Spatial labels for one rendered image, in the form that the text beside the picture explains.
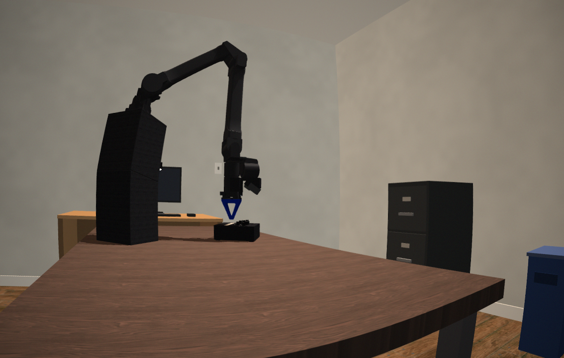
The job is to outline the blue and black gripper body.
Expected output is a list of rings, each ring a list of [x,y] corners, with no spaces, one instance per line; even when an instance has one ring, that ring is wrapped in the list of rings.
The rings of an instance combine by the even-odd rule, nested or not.
[[[238,176],[228,176],[224,177],[224,192],[220,192],[222,195],[221,199],[242,199],[243,196],[242,192],[230,192],[230,178],[239,178]]]

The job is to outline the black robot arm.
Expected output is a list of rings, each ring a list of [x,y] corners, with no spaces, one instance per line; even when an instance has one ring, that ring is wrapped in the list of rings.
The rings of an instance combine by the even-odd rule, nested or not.
[[[221,142],[221,154],[226,162],[224,163],[224,176],[241,177],[230,178],[230,192],[243,192],[243,181],[245,181],[244,187],[258,195],[261,190],[261,178],[258,178],[260,173],[259,161],[240,156],[243,149],[241,115],[247,55],[228,41],[170,70],[162,71],[160,74],[146,75],[142,80],[141,88],[138,88],[137,95],[133,98],[132,104],[125,111],[142,108],[151,114],[151,103],[161,99],[159,95],[164,90],[221,61],[227,64],[229,70],[225,130]]]

